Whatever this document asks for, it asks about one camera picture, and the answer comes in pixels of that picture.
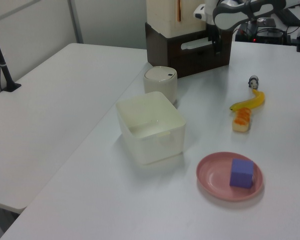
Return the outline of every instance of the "brown box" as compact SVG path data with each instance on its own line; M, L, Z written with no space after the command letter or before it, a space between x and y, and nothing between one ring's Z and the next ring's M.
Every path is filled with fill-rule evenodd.
M228 65L232 32L223 32L222 51L214 54L213 46L181 49L183 43L208 37L207 31L166 38L145 23L148 62L153 66L166 66L177 71L178 78Z

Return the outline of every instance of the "yellow banana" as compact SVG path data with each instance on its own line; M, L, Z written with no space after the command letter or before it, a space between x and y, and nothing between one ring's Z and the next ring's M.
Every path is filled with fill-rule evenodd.
M255 95L254 98L251 98L249 100L242 101L242 102L239 102L239 103L237 102L236 104L233 104L230 107L230 110L235 112L238 109L241 109L241 108L244 108L244 107L252 109L252 108L260 106L264 102L264 93L261 92L261 91L255 90L255 89L252 89L252 92Z

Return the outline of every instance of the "pink plate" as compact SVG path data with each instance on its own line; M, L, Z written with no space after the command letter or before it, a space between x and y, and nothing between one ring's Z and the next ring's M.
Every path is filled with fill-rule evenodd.
M241 201L254 197L262 189L261 170L254 163L252 187L244 189L230 186L232 159L250 160L232 152L216 152L202 159L196 169L198 181L211 195L228 201Z

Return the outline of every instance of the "white storage bin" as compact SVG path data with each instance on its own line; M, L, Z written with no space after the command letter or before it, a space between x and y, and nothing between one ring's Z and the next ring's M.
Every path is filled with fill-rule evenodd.
M204 0L146 0L147 23L166 38L205 30L205 22L193 17Z
M123 138L136 161L149 164L183 151L185 119L161 92L116 103Z

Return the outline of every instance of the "purple cube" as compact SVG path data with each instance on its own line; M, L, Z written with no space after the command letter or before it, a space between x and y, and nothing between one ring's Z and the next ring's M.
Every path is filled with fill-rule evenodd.
M233 159L230 186L249 189L252 186L253 161Z

